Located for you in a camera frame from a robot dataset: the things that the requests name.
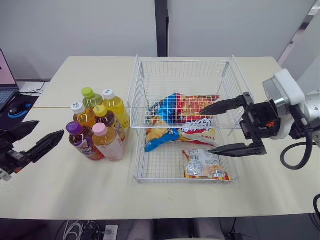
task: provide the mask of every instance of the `mouse pad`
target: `mouse pad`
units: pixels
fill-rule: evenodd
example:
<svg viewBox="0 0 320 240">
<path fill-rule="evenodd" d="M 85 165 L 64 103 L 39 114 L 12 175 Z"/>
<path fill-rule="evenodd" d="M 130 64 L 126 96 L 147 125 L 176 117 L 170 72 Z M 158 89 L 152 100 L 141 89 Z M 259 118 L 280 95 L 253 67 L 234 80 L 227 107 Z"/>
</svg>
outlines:
<svg viewBox="0 0 320 240">
<path fill-rule="evenodd" d="M 25 96 L 25 95 L 18 95 L 16 96 L 4 109 L 2 109 L 0 113 L 0 128 L 4 130 L 10 130 L 14 128 L 19 123 L 22 123 L 25 117 L 27 116 L 29 110 L 33 107 L 35 102 L 37 101 L 37 96 Z M 25 111 L 20 114 L 17 114 L 14 117 L 9 117 L 8 112 L 10 107 L 13 104 L 25 104 Z"/>
</svg>

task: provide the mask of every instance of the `chip bag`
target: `chip bag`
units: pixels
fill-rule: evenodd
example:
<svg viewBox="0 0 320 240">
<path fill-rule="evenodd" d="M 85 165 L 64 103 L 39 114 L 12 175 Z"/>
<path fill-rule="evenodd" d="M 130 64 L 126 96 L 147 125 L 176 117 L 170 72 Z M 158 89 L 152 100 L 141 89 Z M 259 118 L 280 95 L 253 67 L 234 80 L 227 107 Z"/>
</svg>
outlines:
<svg viewBox="0 0 320 240">
<path fill-rule="evenodd" d="M 218 155 L 204 149 L 182 151 L 188 164 L 184 177 L 188 179 L 215 179 L 230 181 L 230 176 L 224 170 Z"/>
<path fill-rule="evenodd" d="M 172 124 L 176 120 L 177 93 L 157 102 L 149 109 L 149 124 Z M 179 133 L 177 128 L 148 128 L 146 130 L 145 151 L 150 152 L 160 145 L 177 140 Z"/>
<path fill-rule="evenodd" d="M 218 95 L 185 96 L 177 93 L 177 121 L 185 125 L 178 130 L 178 141 L 218 147 L 216 131 L 212 128 L 214 117 L 200 112 L 216 102 Z"/>
</svg>

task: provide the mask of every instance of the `bottle label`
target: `bottle label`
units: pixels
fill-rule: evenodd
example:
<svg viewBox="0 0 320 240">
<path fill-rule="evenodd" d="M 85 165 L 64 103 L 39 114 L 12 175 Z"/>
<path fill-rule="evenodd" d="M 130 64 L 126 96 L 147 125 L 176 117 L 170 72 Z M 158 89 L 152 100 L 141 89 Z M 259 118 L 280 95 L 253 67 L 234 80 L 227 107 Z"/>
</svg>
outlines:
<svg viewBox="0 0 320 240">
<path fill-rule="evenodd" d="M 125 156 L 125 147 L 118 136 L 116 135 L 115 140 L 109 145 L 96 145 L 99 151 L 110 161 L 119 161 Z"/>
<path fill-rule="evenodd" d="M 118 133 L 118 135 L 121 136 L 122 139 L 126 137 L 125 131 L 122 128 L 121 123 L 118 121 L 117 118 L 114 121 L 114 129 Z"/>
<path fill-rule="evenodd" d="M 86 138 L 80 145 L 75 146 L 76 149 L 90 160 L 99 160 L 101 155 L 97 148 L 92 145 L 91 141 Z"/>
<path fill-rule="evenodd" d="M 126 128 L 128 128 L 130 126 L 129 118 L 128 118 L 128 115 L 127 115 L 127 113 L 125 111 L 126 110 L 124 110 L 124 111 L 122 111 L 122 112 L 117 114 L 117 118 L 121 122 L 121 125 L 122 125 L 123 129 L 126 129 Z"/>
</svg>

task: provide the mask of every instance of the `wire basket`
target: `wire basket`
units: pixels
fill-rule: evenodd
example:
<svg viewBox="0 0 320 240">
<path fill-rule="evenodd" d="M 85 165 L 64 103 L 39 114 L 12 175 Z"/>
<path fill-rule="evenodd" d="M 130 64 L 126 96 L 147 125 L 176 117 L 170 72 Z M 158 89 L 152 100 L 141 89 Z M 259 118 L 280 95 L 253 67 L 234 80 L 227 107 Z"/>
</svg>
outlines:
<svg viewBox="0 0 320 240">
<path fill-rule="evenodd" d="M 243 79 L 242 91 L 234 69 L 238 69 L 238 76 Z M 149 128 L 189 128 L 177 119 L 171 123 L 152 123 L 151 109 L 160 101 L 172 94 L 185 96 L 218 96 L 218 100 L 233 99 L 250 92 L 248 84 L 238 66 L 236 59 L 229 60 L 186 60 L 186 61 L 139 61 L 137 56 L 133 69 L 132 81 L 128 93 L 130 108 L 130 126 L 136 130 L 138 144 L 136 149 L 136 163 L 134 178 L 139 183 L 231 183 L 239 178 L 239 172 L 234 159 L 219 156 L 223 169 L 231 177 L 230 180 L 210 178 L 185 178 L 188 165 L 183 150 L 205 149 L 212 146 L 187 142 L 168 142 L 156 149 L 146 152 L 146 131 Z M 190 109 L 189 116 L 199 112 Z M 229 129 L 241 128 L 239 122 L 243 109 L 230 110 L 225 114 L 213 116 L 206 128 L 215 128 L 215 141 L 219 146 L 228 144 L 226 136 Z"/>
<path fill-rule="evenodd" d="M 234 73 L 233 64 L 238 65 L 234 57 L 230 60 L 214 61 L 139 61 L 137 57 L 128 94 L 131 128 L 186 127 L 186 124 L 178 118 L 169 124 L 150 121 L 153 116 L 152 106 L 174 93 L 185 96 L 215 95 L 219 97 L 218 101 L 241 95 L 243 91 Z M 194 116 L 199 112 L 196 109 L 188 109 L 188 114 Z M 239 129 L 242 114 L 243 109 L 238 108 L 213 116 L 209 127 Z"/>
<path fill-rule="evenodd" d="M 138 183 L 232 183 L 239 178 L 239 171 L 233 158 L 219 156 L 223 169 L 228 173 L 230 180 L 210 178 L 185 178 L 185 170 L 188 160 L 183 155 L 183 150 L 205 149 L 213 147 L 187 142 L 168 142 L 150 151 L 145 151 L 146 129 L 137 129 L 139 142 L 136 151 L 136 164 L 134 178 Z M 215 139 L 219 146 L 225 141 L 223 135 L 227 136 L 229 130 L 217 129 Z"/>
</svg>

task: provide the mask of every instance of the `laptop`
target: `laptop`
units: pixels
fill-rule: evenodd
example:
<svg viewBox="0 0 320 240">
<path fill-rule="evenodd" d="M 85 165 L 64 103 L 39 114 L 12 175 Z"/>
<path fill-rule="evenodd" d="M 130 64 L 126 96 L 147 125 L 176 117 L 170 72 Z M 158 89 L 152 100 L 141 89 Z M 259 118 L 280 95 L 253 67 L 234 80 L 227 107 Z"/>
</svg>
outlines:
<svg viewBox="0 0 320 240">
<path fill-rule="evenodd" d="M 19 91 L 18 85 L 0 49 L 0 112 Z"/>
</svg>

